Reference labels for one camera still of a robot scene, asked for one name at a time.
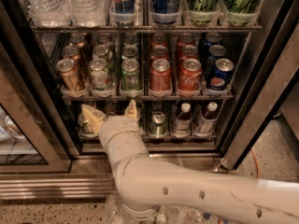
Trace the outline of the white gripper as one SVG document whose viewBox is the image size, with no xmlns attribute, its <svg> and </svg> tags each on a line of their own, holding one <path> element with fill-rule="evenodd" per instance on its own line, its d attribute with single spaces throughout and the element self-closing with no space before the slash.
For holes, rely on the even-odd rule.
<svg viewBox="0 0 299 224">
<path fill-rule="evenodd" d="M 147 153 L 137 122 L 139 116 L 135 99 L 132 99 L 126 107 L 124 111 L 126 117 L 114 116 L 106 120 L 103 111 L 86 104 L 81 106 L 81 111 L 92 131 L 98 134 L 111 165 L 128 157 Z"/>
</svg>

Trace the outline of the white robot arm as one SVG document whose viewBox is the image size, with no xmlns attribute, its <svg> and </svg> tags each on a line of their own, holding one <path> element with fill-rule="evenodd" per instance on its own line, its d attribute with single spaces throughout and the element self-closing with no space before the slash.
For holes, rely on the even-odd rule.
<svg viewBox="0 0 299 224">
<path fill-rule="evenodd" d="M 126 210 L 148 216 L 161 205 L 208 211 L 246 224 L 299 224 L 299 184 L 195 171 L 152 158 L 141 138 L 135 101 L 121 116 L 90 105 L 83 117 L 98 134 Z"/>
</svg>

